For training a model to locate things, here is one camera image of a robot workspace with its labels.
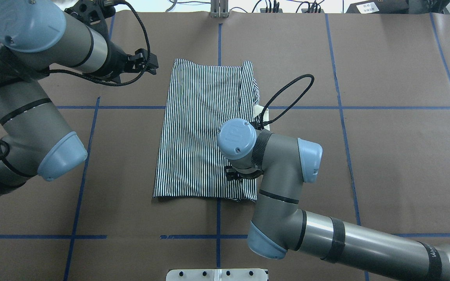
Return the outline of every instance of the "striped cloth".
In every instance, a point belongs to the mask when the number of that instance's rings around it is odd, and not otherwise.
[[[259,90],[253,65],[202,66],[176,59],[171,74],[154,197],[196,196],[256,200],[255,180],[227,181],[230,165],[216,132],[227,120],[253,121]]]

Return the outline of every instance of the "gray cable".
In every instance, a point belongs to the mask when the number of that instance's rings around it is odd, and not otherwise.
[[[178,0],[175,0],[175,2],[173,2],[173,5],[171,5],[171,7],[169,7],[168,9],[166,9],[166,11],[164,12],[169,12],[171,11],[176,5],[177,5]]]

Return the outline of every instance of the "folded garment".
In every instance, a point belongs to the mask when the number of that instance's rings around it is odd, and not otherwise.
[[[154,197],[197,196],[256,200],[255,180],[227,181],[230,165],[216,133],[227,120],[253,121],[259,90],[253,65],[202,66],[176,59],[155,174]]]

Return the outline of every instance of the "metal bracket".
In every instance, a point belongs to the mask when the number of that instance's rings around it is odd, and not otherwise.
[[[229,0],[211,0],[209,15],[212,18],[228,18],[229,13]]]
[[[268,281],[268,270],[209,269],[170,270],[166,281]]]

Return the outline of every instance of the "striped shirt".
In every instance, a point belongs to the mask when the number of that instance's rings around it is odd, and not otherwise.
[[[216,142],[229,119],[253,121],[259,90],[249,61],[202,66],[176,59],[157,158],[154,197],[196,196],[256,200],[256,181],[227,181]]]

